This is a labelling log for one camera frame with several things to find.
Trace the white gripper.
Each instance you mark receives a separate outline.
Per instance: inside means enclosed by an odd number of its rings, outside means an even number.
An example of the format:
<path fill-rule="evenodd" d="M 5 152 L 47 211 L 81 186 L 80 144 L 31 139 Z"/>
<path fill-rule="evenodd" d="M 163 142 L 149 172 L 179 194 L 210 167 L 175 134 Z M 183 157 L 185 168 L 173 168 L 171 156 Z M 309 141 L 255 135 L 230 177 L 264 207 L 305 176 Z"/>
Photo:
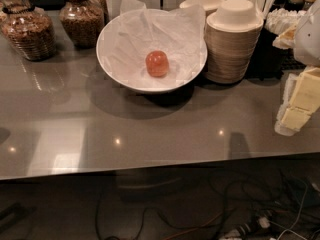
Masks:
<path fill-rule="evenodd" d="M 290 73 L 284 86 L 274 130 L 293 136 L 320 108 L 320 68 L 307 66 L 299 75 Z"/>

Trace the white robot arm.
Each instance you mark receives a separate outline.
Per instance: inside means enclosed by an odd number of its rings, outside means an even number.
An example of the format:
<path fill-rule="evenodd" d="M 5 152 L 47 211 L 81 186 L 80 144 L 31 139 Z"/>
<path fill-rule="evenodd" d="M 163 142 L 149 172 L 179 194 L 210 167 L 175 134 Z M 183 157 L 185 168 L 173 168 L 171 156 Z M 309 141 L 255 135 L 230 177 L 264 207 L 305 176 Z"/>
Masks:
<path fill-rule="evenodd" d="M 274 127 L 278 134 L 293 136 L 320 108 L 320 0 L 313 3 L 297 24 L 278 36 L 273 45 L 292 48 L 294 59 L 306 66 L 298 75 L 288 76 Z"/>

